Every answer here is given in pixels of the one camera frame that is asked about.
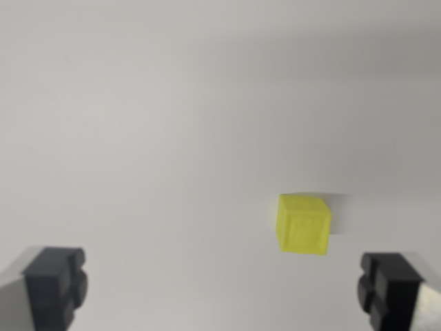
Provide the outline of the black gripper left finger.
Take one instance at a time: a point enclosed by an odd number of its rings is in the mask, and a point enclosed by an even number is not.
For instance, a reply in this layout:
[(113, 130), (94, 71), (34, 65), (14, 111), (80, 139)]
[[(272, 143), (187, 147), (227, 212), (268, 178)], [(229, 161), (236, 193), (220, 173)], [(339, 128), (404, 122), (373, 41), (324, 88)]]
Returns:
[(2, 330), (68, 330), (87, 296), (85, 250), (30, 246), (1, 271)]

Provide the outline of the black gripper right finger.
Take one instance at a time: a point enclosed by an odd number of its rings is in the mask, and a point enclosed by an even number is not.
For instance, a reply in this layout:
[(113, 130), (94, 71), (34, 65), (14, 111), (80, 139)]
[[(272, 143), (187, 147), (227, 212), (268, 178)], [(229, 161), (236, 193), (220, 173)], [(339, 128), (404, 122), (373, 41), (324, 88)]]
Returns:
[(440, 273), (414, 252), (366, 252), (357, 295), (375, 331), (440, 329)]

